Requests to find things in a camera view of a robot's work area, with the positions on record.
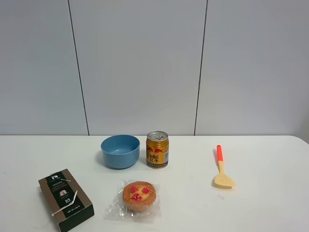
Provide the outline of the gold Red Bull can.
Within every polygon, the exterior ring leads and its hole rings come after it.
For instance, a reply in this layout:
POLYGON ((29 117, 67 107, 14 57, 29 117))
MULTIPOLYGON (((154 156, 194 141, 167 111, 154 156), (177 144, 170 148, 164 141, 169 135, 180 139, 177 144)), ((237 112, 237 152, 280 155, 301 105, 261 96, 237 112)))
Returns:
POLYGON ((163 131, 152 131, 146 139, 146 163, 154 169, 165 168, 169 162, 169 136, 163 131))

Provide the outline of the orange handled yellow spatula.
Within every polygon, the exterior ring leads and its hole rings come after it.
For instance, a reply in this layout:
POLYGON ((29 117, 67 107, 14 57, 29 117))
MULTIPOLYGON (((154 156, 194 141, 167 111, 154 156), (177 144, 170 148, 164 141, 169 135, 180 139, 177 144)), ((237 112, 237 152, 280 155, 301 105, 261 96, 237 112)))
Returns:
POLYGON ((235 181, 225 174, 222 146, 217 145, 213 150, 218 174, 213 178, 212 186, 218 189, 233 189, 235 181))

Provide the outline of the dark espresso capsule box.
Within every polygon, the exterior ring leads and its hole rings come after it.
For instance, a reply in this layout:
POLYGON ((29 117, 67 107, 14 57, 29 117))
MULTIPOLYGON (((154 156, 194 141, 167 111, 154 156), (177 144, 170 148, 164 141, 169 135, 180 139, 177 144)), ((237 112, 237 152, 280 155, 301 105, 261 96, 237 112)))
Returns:
POLYGON ((93 203, 68 169, 40 179, 39 185, 61 232, 95 215, 93 203))

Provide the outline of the wrapped fruit tart pastry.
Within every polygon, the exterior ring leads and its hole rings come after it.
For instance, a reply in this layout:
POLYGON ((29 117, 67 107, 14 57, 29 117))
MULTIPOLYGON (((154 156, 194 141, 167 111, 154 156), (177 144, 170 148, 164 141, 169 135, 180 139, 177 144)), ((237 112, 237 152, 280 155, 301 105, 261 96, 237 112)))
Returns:
POLYGON ((129 180, 123 183, 105 218, 132 222, 151 222, 161 216, 159 188, 145 181, 129 180))

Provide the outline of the blue plastic bowl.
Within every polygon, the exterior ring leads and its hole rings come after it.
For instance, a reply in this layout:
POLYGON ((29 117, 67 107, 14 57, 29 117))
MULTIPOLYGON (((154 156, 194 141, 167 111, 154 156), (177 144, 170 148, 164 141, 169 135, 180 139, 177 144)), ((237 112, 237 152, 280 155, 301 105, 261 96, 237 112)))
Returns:
POLYGON ((131 135, 111 136, 101 143, 101 151, 105 165, 113 169, 126 169, 138 161, 140 141, 131 135))

